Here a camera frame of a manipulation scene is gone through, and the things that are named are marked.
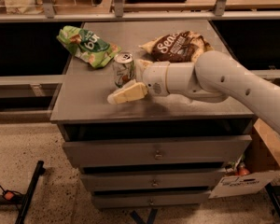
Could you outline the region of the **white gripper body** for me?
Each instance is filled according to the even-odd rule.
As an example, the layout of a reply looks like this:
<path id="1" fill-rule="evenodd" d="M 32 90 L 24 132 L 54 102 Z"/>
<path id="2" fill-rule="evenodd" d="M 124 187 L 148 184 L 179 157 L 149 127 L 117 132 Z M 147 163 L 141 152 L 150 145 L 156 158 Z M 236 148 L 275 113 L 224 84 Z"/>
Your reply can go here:
<path id="1" fill-rule="evenodd" d="M 142 79 L 152 96 L 168 96 L 166 77 L 169 62 L 156 62 L 143 72 Z"/>

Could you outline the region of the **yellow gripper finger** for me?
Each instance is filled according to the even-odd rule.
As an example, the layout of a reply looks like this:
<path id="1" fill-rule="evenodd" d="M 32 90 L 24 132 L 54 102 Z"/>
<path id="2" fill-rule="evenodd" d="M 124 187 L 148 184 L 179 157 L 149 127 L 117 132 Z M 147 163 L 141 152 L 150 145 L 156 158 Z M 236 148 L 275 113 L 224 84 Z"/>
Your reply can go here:
<path id="1" fill-rule="evenodd" d="M 144 71 L 152 65 L 152 61 L 138 59 L 135 61 L 135 78 L 137 81 L 143 80 Z"/>
<path id="2" fill-rule="evenodd" d="M 147 86 L 143 82 L 137 82 L 133 79 L 109 94 L 107 101 L 112 105 L 123 104 L 143 99 L 147 94 Z"/>

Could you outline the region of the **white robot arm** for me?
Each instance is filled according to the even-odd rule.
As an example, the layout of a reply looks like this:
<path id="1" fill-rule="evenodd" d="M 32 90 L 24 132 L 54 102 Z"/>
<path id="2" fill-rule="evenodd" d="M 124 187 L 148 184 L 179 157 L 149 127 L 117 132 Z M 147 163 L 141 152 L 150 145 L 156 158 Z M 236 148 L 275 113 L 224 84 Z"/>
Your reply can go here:
<path id="1" fill-rule="evenodd" d="M 150 94 L 180 94 L 218 103 L 232 97 L 280 134 L 280 87 L 253 74 L 231 56 L 207 51 L 194 63 L 139 63 L 136 78 L 107 97 L 112 104 L 136 101 Z"/>

